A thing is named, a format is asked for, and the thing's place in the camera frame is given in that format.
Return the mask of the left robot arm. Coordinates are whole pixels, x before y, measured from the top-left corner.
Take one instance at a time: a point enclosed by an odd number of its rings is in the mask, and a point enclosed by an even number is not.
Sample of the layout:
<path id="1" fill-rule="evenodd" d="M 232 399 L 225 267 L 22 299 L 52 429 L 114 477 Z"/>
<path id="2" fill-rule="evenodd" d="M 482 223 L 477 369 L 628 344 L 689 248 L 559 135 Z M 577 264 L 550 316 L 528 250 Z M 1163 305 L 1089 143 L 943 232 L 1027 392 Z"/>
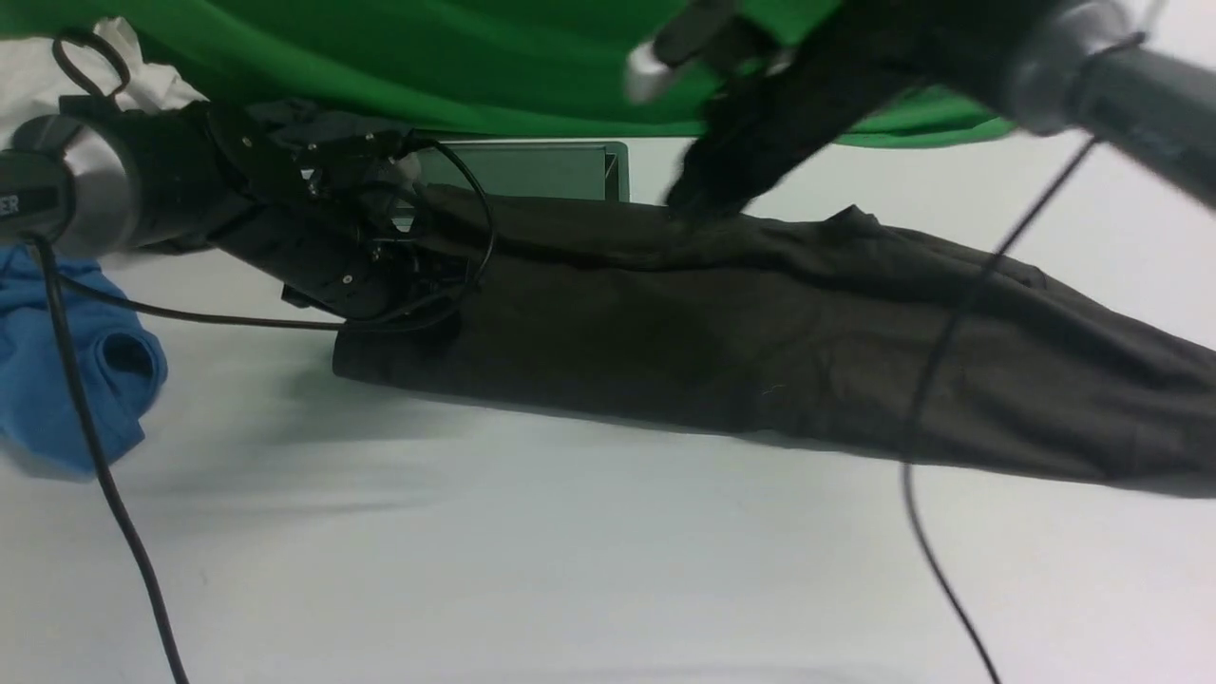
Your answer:
<path id="1" fill-rule="evenodd" d="M 198 241 L 281 282 L 295 307 L 417 330 L 482 276 L 392 220 L 420 194 L 388 174 L 422 146 L 394 130 L 291 146 L 233 105 L 143 113 L 68 96 L 2 151 L 2 243 L 98 259 Z"/>

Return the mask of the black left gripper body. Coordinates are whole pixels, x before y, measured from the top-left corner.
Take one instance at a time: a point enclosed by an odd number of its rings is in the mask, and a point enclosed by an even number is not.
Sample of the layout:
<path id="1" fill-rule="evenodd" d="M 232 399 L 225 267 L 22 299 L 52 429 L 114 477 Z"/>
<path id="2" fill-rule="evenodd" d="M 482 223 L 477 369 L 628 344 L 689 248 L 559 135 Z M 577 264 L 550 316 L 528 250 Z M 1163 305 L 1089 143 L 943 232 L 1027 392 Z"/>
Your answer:
<path id="1" fill-rule="evenodd" d="M 437 324 L 472 291 L 472 263 L 421 245 L 394 220 L 424 217 L 422 187 L 398 166 L 444 144 L 400 128 L 286 144 L 229 105 L 207 107 L 216 164 L 243 207 L 207 243 L 282 284 L 285 299 L 351 324 Z"/>

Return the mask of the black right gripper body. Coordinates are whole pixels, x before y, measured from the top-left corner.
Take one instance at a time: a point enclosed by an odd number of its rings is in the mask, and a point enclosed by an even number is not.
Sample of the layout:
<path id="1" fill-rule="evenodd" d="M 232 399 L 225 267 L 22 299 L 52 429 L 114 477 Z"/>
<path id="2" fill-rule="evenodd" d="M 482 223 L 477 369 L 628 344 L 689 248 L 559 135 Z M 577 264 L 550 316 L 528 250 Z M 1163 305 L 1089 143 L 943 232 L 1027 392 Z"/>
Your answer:
<path id="1" fill-rule="evenodd" d="M 703 134 L 665 196 L 677 222 L 739 214 L 790 170 L 903 92 L 935 82 L 931 51 L 980 33 L 989 1 L 840 1 L 786 47 L 734 1 L 688 1 L 624 61 L 630 103 L 703 67 Z"/>

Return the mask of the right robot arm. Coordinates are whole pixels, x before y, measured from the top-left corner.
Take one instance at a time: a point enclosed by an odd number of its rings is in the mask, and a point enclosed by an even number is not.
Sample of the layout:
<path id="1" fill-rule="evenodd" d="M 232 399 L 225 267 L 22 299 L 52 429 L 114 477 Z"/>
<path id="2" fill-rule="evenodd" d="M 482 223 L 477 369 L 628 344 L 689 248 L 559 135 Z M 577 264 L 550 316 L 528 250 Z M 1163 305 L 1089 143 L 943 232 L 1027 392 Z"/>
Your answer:
<path id="1" fill-rule="evenodd" d="M 1024 131 L 1080 129 L 1201 204 L 1215 198 L 1215 78 L 1144 45 L 1111 1 L 841 1 L 795 47 L 733 1 L 691 1 L 626 58 L 651 103 L 702 65 L 717 88 L 665 203 L 739 214 L 916 86 L 946 86 Z"/>

